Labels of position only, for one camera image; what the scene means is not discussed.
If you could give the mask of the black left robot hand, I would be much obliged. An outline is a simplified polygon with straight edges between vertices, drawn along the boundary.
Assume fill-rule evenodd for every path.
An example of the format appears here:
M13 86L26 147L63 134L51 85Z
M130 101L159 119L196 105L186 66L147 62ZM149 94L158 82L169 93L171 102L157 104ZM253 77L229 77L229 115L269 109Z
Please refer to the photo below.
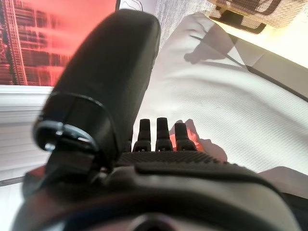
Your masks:
M85 39L35 124L51 153L27 172L14 231L298 231L282 194L256 173L197 151L184 123L133 125L158 53L160 25L120 10Z

